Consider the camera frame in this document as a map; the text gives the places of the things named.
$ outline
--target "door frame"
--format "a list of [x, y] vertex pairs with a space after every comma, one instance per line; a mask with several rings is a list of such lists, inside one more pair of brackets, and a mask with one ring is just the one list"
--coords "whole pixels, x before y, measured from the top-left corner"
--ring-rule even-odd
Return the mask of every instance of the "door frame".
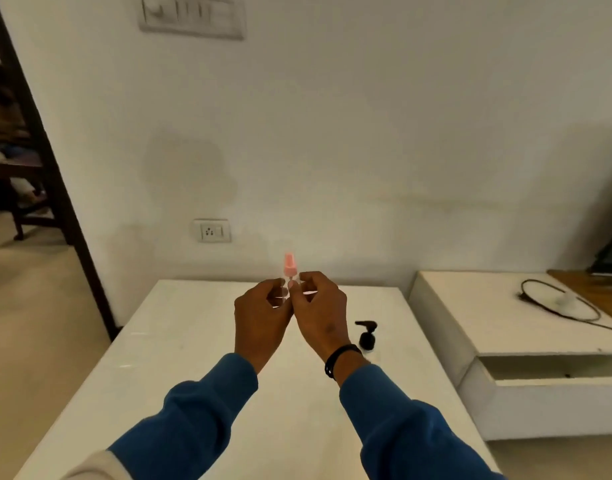
[[51, 204], [57, 207], [54, 212], [58, 213], [63, 221], [62, 232], [68, 236], [72, 242], [81, 266], [86, 275], [86, 280], [93, 293], [99, 313], [104, 321], [104, 326], [108, 332], [108, 337], [112, 340], [120, 332], [121, 328], [115, 324], [113, 312], [106, 298], [104, 287], [99, 279], [97, 270], [90, 256], [86, 239], [81, 231], [75, 209], [73, 209], [68, 191], [63, 183], [62, 174], [55, 160], [55, 155], [51, 147], [51, 142], [46, 135], [46, 130], [42, 124], [42, 119], [35, 105], [24, 71], [17, 58], [17, 53], [10, 39], [10, 34], [4, 23], [0, 12], [0, 61], [9, 72], [11, 83], [13, 84], [15, 95], [18, 99], [19, 107], [28, 126], [28, 131], [37, 145], [38, 153], [42, 161], [42, 166], [46, 173], [46, 184], [50, 187], [50, 194], [53, 196]]

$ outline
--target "blue sweatshirt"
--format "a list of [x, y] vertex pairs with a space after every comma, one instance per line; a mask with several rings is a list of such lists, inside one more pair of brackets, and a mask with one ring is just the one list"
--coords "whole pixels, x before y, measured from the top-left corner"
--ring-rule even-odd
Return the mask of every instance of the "blue sweatshirt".
[[[230, 440], [230, 427], [257, 390], [257, 375], [237, 354], [198, 381], [173, 387], [161, 411], [113, 443], [133, 480], [197, 480]], [[377, 365], [354, 371], [339, 397], [361, 438], [371, 480], [502, 479], [461, 441], [433, 406], [412, 401]]]

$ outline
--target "white drawer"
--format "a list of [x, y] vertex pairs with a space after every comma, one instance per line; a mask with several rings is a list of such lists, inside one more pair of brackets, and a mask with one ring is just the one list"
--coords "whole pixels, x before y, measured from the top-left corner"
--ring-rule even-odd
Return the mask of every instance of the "white drawer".
[[457, 391], [485, 440], [612, 434], [612, 356], [483, 356]]

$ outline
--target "black bracelet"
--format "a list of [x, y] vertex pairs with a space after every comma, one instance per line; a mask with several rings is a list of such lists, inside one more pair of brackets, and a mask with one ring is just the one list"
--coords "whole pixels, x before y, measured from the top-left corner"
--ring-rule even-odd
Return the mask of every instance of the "black bracelet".
[[339, 358], [340, 355], [342, 355], [344, 352], [349, 351], [349, 350], [354, 350], [355, 352], [359, 352], [361, 354], [359, 347], [356, 346], [355, 344], [342, 345], [341, 347], [339, 347], [336, 351], [334, 351], [330, 355], [330, 357], [328, 357], [328, 360], [326, 360], [326, 365], [324, 366], [324, 370], [326, 371], [326, 375], [328, 377], [334, 379], [334, 375], [333, 375], [334, 363], [337, 362], [337, 359]]

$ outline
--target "white table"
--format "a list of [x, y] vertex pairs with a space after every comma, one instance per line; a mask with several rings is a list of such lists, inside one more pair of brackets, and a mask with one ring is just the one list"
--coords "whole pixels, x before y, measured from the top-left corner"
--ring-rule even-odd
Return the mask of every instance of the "white table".
[[567, 290], [545, 273], [421, 271], [410, 304], [484, 439], [612, 434], [612, 331], [520, 301], [530, 278]]
[[[16, 480], [57, 479], [156, 413], [178, 382], [200, 379], [234, 345], [234, 299], [253, 283], [160, 281], [73, 396]], [[457, 436], [497, 469], [486, 444], [395, 288], [342, 287], [350, 337], [372, 319], [368, 356], [410, 396], [438, 407]], [[365, 478], [360, 441], [297, 324], [259, 376], [232, 439], [206, 479]]]

